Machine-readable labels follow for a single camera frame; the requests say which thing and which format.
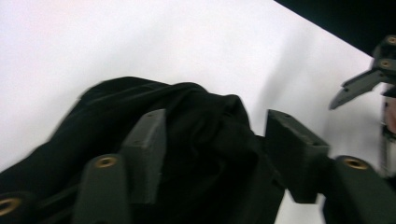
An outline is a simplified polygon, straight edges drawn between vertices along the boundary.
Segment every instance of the brass screw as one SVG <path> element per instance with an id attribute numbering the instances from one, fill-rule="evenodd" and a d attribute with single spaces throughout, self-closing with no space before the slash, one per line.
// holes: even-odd
<path id="1" fill-rule="evenodd" d="M 394 36 L 389 37 L 389 38 L 388 38 L 388 42 L 389 42 L 390 44 L 396 44 L 396 37 L 394 37 Z"/>
<path id="2" fill-rule="evenodd" d="M 388 62 L 388 61 L 386 61 L 386 60 L 381 61 L 381 66 L 383 66 L 383 67 L 390 67 L 390 62 Z"/>
<path id="3" fill-rule="evenodd" d="M 352 167 L 354 169 L 358 169 L 358 170 L 367 170 L 367 168 L 368 168 L 366 163 L 364 163 L 362 161 L 354 160 L 354 159 L 344 159 L 344 163 L 347 166 Z"/>
<path id="4" fill-rule="evenodd" d="M 0 205 L 3 208 L 0 209 L 0 217 L 14 211 L 21 204 L 21 199 L 19 198 L 8 198 L 0 201 Z"/>
<path id="5" fill-rule="evenodd" d="M 117 159 L 116 158 L 114 158 L 114 157 L 104 157 L 104 158 L 98 160 L 95 163 L 95 166 L 97 168 L 106 168 L 106 167 L 112 166 L 112 165 L 114 165 L 116 163 L 117 163 Z"/>

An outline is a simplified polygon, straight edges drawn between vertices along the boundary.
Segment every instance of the white surface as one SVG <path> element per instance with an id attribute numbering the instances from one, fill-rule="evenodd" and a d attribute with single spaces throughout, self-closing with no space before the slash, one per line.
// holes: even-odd
<path id="1" fill-rule="evenodd" d="M 272 1 L 1 1 L 0 170 L 45 142 L 79 95 L 114 77 L 196 82 L 239 95 L 263 134 L 292 114 L 347 154 L 377 164 L 379 92 L 329 111 L 371 58 Z M 323 223 L 287 196 L 276 223 Z"/>

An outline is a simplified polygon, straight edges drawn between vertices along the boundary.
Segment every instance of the black cloth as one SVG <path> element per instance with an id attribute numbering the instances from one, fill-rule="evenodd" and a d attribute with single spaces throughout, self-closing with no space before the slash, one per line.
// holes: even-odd
<path id="1" fill-rule="evenodd" d="M 396 35 L 396 1 L 276 1 L 368 55 L 386 35 Z"/>
<path id="2" fill-rule="evenodd" d="M 235 95 L 136 77 L 89 90 L 51 139 L 0 174 L 0 194 L 44 200 L 80 181 L 90 159 L 117 153 L 140 117 L 166 109 L 167 151 L 157 203 L 131 204 L 134 223 L 274 223 L 284 189 Z"/>

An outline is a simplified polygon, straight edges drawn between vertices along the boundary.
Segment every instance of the black fabric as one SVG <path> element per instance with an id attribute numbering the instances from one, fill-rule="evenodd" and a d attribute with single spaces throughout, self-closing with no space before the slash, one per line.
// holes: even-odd
<path id="1" fill-rule="evenodd" d="M 396 1 L 276 1 L 368 55 L 386 35 L 396 35 Z"/>
<path id="2" fill-rule="evenodd" d="M 284 190 L 264 139 L 237 96 L 193 83 L 123 77 L 89 89 L 46 144 L 0 174 L 0 194 L 44 200 L 77 184 L 88 160 L 117 153 L 139 118 L 162 108 L 168 145 L 158 201 L 131 205 L 134 223 L 274 223 Z"/>

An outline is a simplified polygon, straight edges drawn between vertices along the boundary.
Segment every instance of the black garment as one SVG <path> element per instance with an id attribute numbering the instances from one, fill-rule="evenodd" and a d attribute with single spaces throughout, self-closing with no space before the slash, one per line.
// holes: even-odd
<path id="1" fill-rule="evenodd" d="M 140 117 L 166 109 L 167 151 L 157 203 L 131 205 L 134 223 L 274 223 L 284 190 L 235 95 L 193 83 L 135 77 L 103 82 L 82 95 L 48 143 L 0 174 L 0 194 L 39 200 L 80 181 L 90 159 L 117 153 Z"/>
<path id="2" fill-rule="evenodd" d="M 396 35 L 392 0 L 276 1 L 370 56 L 385 36 Z"/>

